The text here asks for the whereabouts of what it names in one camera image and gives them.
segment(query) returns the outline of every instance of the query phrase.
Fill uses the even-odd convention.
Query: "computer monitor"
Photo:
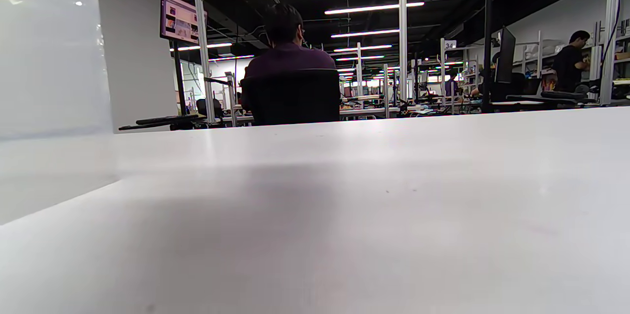
[[[160,37],[199,44],[196,8],[184,0],[162,0]]]
[[[513,69],[514,49],[516,38],[504,27],[501,30],[501,50],[499,51],[499,62],[497,63],[497,83],[510,83]]]

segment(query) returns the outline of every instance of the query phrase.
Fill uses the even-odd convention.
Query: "ceiling light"
[[[351,37],[351,36],[366,36],[367,34],[383,34],[383,33],[394,33],[400,32],[399,29],[395,30],[382,30],[382,31],[369,31],[369,32],[353,32],[353,33],[341,33],[341,34],[333,34],[331,38],[336,37]]]
[[[382,49],[382,48],[389,48],[389,47],[392,47],[392,45],[361,47],[361,50],[365,50],[365,49]],[[335,52],[350,52],[350,51],[354,51],[354,50],[356,50],[356,47],[352,47],[352,48],[348,48],[348,49],[336,49]]]
[[[377,59],[377,58],[385,58],[385,56],[368,56],[368,57],[361,57],[361,59]],[[352,57],[352,58],[337,58],[338,61],[356,61],[358,60],[358,57]]]
[[[215,43],[214,45],[207,45],[208,48],[215,48],[215,47],[228,47],[231,46],[232,43]],[[189,46],[189,47],[180,47],[177,50],[193,50],[193,49],[200,49],[200,46]]]
[[[407,7],[423,6],[425,3],[421,2],[408,2]],[[391,5],[378,5],[378,6],[365,6],[365,7],[350,7],[348,9],[337,9],[324,11],[326,15],[332,14],[345,14],[345,13],[358,13],[360,11],[372,11],[372,10],[385,10],[385,9],[398,9],[398,4]]]
[[[225,58],[214,58],[214,59],[209,59],[209,62],[216,62],[216,61],[226,61],[228,59],[243,59],[243,58],[252,58],[254,56],[254,54],[250,55],[250,56],[236,56],[236,57],[225,57]]]

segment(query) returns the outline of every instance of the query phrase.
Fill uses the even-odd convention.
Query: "dark hair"
[[[295,30],[302,23],[302,16],[289,4],[275,4],[267,10],[265,30],[267,37],[276,44],[295,40]]]
[[[589,40],[590,34],[582,30],[577,31],[576,33],[571,35],[571,39],[569,40],[569,43],[574,43],[578,38],[581,38],[583,40]]]

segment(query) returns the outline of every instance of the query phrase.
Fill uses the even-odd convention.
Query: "office chair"
[[[223,119],[223,108],[221,107],[221,103],[218,99],[212,99],[212,105],[214,106],[214,117],[218,119]],[[200,114],[207,116],[208,112],[205,108],[205,99],[198,99],[196,101],[197,110]]]
[[[339,121],[339,73],[302,69],[241,80],[256,126]]]

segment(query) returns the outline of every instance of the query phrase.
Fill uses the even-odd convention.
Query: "person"
[[[501,55],[501,52],[497,52],[494,54],[494,56],[492,56],[492,60],[490,63],[490,74],[488,74],[488,70],[487,69],[483,69],[480,73],[479,76],[481,76],[482,78],[486,79],[486,77],[490,76],[491,78],[495,77],[495,69],[497,69],[497,62],[499,61],[499,56]],[[479,83],[479,85],[477,85],[477,88],[473,89],[471,92],[471,96],[478,96],[480,94],[483,94],[483,83]]]
[[[577,31],[571,36],[569,45],[556,55],[552,68],[556,71],[558,82],[554,91],[572,93],[580,85],[582,71],[590,69],[590,65],[584,62],[581,52],[589,38],[588,32]]]
[[[298,69],[337,69],[328,53],[302,47],[304,23],[295,7],[282,3],[272,6],[265,16],[265,30],[272,48],[252,59],[245,78]]]

